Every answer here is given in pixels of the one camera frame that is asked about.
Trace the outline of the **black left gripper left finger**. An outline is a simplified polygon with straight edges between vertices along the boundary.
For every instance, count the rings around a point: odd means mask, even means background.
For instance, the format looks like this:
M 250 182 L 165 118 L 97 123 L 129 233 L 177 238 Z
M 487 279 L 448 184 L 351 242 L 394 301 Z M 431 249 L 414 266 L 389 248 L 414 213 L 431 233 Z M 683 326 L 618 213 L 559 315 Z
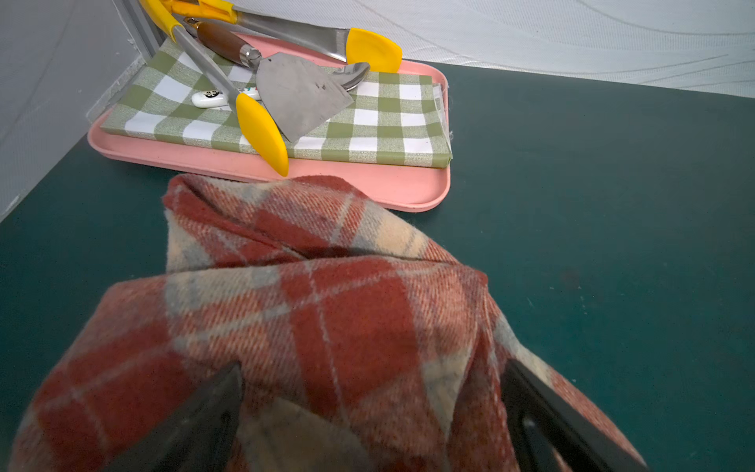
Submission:
M 241 363 L 205 380 L 173 413 L 105 471 L 223 471 L 231 457 L 244 397 Z

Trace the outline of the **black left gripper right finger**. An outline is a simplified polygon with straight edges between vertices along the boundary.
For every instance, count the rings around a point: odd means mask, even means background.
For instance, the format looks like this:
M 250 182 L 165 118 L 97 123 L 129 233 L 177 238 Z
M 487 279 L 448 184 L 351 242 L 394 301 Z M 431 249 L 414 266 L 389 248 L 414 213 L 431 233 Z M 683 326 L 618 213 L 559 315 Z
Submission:
M 501 375 L 501 402 L 522 471 L 646 471 L 517 360 Z

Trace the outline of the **red plaid skirt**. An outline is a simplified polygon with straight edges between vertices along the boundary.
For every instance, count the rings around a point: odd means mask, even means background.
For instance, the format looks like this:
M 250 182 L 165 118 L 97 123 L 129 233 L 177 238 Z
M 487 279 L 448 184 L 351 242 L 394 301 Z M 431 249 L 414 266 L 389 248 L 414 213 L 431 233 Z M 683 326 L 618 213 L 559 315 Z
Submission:
M 231 471 L 514 471 L 512 361 L 639 458 L 519 342 L 483 273 L 346 181 L 182 174 L 163 204 L 165 272 L 106 291 L 29 405 L 10 470 L 100 471 L 231 362 Z

